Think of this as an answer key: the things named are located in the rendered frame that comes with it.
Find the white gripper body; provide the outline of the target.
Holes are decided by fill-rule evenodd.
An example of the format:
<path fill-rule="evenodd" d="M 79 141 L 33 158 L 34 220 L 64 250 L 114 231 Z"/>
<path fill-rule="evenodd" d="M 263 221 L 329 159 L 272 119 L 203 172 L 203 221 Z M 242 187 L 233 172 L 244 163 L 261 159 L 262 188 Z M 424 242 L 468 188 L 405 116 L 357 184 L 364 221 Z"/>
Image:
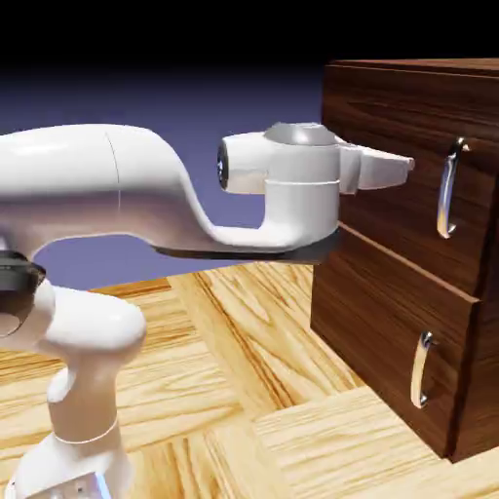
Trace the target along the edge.
<path fill-rule="evenodd" d="M 401 186 L 406 183 L 415 161 L 411 157 L 361 147 L 359 188 L 379 190 Z"/>

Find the dark wood cabinet door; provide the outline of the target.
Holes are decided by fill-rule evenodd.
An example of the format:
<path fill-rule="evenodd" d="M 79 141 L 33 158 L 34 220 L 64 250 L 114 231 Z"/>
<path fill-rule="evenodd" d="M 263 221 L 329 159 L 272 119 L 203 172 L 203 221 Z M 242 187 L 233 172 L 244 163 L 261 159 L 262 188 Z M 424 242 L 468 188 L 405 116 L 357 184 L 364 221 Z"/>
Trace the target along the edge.
<path fill-rule="evenodd" d="M 479 302 L 360 233 L 314 270 L 311 328 L 440 457 L 452 457 L 469 326 Z M 417 340 L 434 338 L 424 370 L 427 403 L 410 400 Z"/>
<path fill-rule="evenodd" d="M 341 219 L 464 292 L 479 296 L 499 199 L 499 58 L 337 60 L 323 121 L 344 139 L 415 161 L 407 182 L 343 199 Z M 451 237 L 437 231 L 444 160 L 458 136 Z"/>

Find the dark wood cabinet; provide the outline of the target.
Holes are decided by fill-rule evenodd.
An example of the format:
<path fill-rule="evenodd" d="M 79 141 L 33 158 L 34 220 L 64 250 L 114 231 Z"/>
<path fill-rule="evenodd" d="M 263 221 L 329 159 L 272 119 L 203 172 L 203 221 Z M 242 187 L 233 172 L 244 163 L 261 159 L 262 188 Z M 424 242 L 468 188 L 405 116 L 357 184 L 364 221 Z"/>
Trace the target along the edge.
<path fill-rule="evenodd" d="M 437 455 L 499 446 L 499 58 L 337 60 L 323 120 L 415 167 L 342 200 L 312 329 Z"/>

